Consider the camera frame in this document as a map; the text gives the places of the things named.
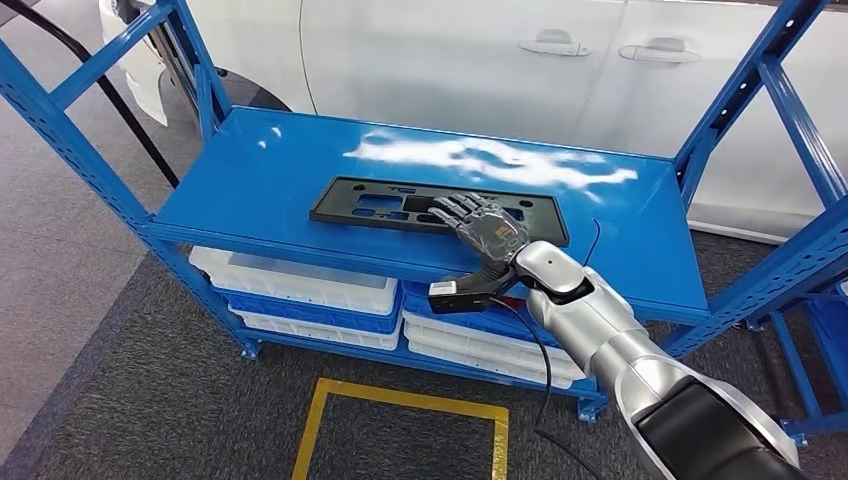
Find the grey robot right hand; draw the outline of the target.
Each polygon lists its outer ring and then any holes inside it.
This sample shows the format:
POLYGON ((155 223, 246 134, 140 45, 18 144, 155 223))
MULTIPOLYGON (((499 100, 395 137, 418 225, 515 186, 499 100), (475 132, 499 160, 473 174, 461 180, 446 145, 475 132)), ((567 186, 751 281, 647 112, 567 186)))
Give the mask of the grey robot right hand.
POLYGON ((527 230, 501 205, 475 192, 437 197, 428 213, 490 263, 510 264, 531 243, 527 230))

